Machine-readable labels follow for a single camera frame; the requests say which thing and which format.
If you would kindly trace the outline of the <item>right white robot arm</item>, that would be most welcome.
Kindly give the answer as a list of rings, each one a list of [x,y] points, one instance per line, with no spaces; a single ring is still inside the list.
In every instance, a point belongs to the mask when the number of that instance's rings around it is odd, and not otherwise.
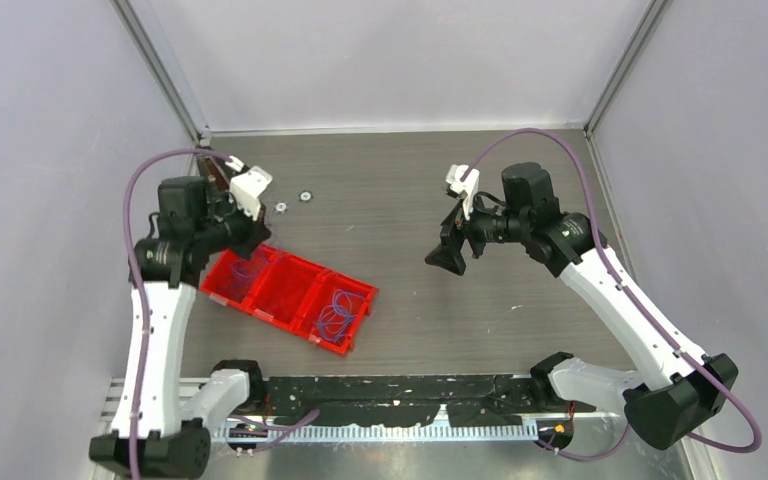
[[[585,301],[634,365],[620,371],[555,353],[530,370],[534,403],[551,411],[575,401],[622,415],[658,450],[715,416],[726,401],[716,385],[729,389],[738,375],[729,356],[710,356],[683,339],[617,265],[615,251],[590,219],[561,209],[550,175],[539,164],[511,165],[501,181],[504,197],[498,199],[479,189],[477,170],[449,168],[444,189],[457,204],[442,221],[440,243],[426,263],[463,275],[463,245],[479,258],[490,243],[519,244]]]

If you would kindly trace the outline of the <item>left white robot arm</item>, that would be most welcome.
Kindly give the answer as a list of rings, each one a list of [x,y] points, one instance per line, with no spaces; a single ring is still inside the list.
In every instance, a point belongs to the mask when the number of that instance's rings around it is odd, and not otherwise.
[[[261,197],[272,182],[254,168],[217,191],[200,176],[163,181],[147,237],[129,258],[133,329],[124,390],[110,430],[92,438],[89,458],[130,479],[198,479],[212,442],[236,410],[267,398],[253,360],[223,360],[188,401],[180,398],[185,333],[210,257],[245,259],[271,233]]]

